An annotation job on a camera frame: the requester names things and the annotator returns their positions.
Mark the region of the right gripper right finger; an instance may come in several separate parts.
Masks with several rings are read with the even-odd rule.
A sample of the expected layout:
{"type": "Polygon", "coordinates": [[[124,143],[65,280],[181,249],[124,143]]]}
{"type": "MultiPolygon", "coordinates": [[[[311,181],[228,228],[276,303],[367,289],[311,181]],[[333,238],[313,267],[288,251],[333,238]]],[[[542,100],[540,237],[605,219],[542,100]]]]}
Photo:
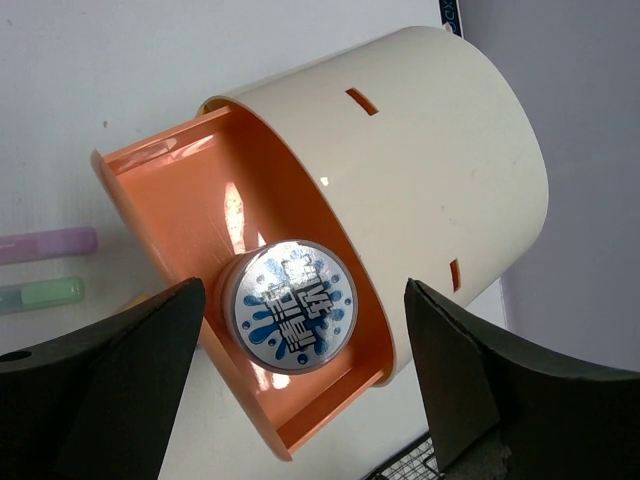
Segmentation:
{"type": "Polygon", "coordinates": [[[635,479],[639,376],[532,343],[428,285],[404,294],[439,469],[449,479],[635,479]]]}

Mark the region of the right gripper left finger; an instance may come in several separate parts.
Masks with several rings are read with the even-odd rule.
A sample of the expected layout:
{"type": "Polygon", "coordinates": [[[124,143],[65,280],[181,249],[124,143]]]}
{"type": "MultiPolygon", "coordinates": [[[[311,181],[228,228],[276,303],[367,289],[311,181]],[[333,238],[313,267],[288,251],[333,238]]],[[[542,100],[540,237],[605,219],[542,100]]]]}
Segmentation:
{"type": "Polygon", "coordinates": [[[204,311],[204,285],[190,278],[2,355],[2,478],[157,478],[204,311]]]}

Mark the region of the orange highlighter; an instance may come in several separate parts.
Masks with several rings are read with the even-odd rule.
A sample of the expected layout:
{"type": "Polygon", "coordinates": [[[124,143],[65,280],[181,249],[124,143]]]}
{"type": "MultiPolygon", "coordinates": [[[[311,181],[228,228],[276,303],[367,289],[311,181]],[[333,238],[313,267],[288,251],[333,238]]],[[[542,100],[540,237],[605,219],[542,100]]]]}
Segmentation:
{"type": "Polygon", "coordinates": [[[134,299],[130,300],[128,303],[126,303],[123,307],[121,307],[118,310],[118,313],[122,313],[126,310],[129,310],[131,308],[136,307],[137,305],[140,305],[141,303],[144,303],[145,301],[147,301],[149,299],[148,295],[139,295],[136,296],[134,299]]]}

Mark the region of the round blue slime jar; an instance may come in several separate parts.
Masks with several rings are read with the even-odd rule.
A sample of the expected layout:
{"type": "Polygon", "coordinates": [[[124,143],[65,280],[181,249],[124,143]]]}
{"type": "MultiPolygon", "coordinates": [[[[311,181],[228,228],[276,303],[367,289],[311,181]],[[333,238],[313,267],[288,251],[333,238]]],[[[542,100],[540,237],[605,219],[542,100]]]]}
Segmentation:
{"type": "Polygon", "coordinates": [[[358,317],[358,293],[346,264],[309,240],[288,240],[242,253],[218,282],[221,319],[249,360],[284,375],[331,362],[358,317]]]}

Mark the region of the round cream drawer organizer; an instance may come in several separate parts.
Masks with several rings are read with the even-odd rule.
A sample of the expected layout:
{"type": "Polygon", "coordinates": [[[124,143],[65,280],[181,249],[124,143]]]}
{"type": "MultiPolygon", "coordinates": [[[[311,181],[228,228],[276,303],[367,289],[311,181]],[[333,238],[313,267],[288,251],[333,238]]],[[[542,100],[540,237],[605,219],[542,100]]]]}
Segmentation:
{"type": "Polygon", "coordinates": [[[548,208],[533,128],[497,67],[413,26],[208,99],[198,116],[93,153],[94,170],[164,279],[203,281],[201,342],[283,460],[411,360],[411,278],[471,303],[535,241],[548,208]],[[284,241],[331,252],[314,326],[346,345],[319,368],[290,352],[251,260],[284,241]]]}

